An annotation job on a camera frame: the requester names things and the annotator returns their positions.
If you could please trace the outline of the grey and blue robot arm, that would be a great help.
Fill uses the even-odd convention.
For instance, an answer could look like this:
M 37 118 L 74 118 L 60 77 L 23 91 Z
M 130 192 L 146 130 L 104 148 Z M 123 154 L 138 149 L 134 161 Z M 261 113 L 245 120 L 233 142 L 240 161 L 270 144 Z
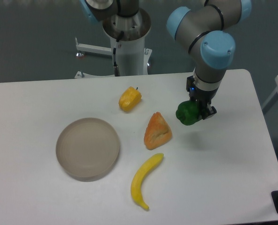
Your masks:
M 142 75 L 145 37 L 151 29 L 149 14 L 137 0 L 82 0 L 87 19 L 101 22 L 110 38 L 110 55 L 115 76 Z M 203 8 L 194 12 L 187 7 L 175 9 L 166 27 L 170 36 L 195 61 L 192 76 L 186 81 L 190 99 L 181 103 L 176 117 L 184 125 L 192 125 L 212 117 L 212 106 L 224 74 L 231 64 L 235 41 L 224 29 L 246 19 L 252 9 L 249 0 L 205 0 Z

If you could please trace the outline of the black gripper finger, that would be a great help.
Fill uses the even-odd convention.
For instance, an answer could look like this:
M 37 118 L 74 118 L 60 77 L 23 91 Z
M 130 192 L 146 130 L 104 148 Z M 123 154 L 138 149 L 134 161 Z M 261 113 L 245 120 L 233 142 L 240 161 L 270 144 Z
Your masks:
M 206 120 L 217 113 L 217 110 L 214 106 L 211 106 L 210 102 L 199 102 L 199 110 L 202 120 Z

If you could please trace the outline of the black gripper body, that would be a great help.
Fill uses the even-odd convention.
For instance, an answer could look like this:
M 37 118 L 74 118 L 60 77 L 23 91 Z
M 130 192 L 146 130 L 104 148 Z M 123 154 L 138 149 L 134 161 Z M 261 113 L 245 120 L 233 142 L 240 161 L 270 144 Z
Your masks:
M 194 76 L 187 77 L 186 90 L 189 92 L 190 101 L 199 101 L 204 104 L 211 104 L 212 99 L 217 93 L 218 88 L 214 90 L 203 90 L 195 84 Z

